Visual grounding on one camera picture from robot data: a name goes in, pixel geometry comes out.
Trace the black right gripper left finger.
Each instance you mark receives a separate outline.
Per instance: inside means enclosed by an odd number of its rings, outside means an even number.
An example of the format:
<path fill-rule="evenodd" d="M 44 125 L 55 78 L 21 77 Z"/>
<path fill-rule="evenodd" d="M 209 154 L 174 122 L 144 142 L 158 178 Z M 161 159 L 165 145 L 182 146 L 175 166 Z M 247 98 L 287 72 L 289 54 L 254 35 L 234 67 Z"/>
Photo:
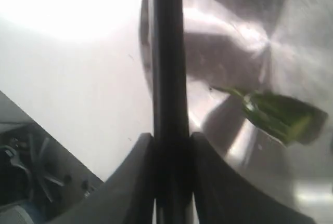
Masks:
<path fill-rule="evenodd" d="M 118 169 L 97 190 L 52 223 L 152 223 L 155 197 L 155 146 L 139 136 Z"/>

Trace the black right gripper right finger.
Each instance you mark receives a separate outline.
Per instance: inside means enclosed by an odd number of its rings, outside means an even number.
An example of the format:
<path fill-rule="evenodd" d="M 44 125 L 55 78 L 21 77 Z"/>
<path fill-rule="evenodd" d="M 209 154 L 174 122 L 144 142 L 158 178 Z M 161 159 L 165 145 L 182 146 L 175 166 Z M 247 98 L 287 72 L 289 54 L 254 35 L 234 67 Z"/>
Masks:
<path fill-rule="evenodd" d="M 200 223 L 314 223 L 265 195 L 235 172 L 202 133 L 191 135 L 194 197 Z"/>

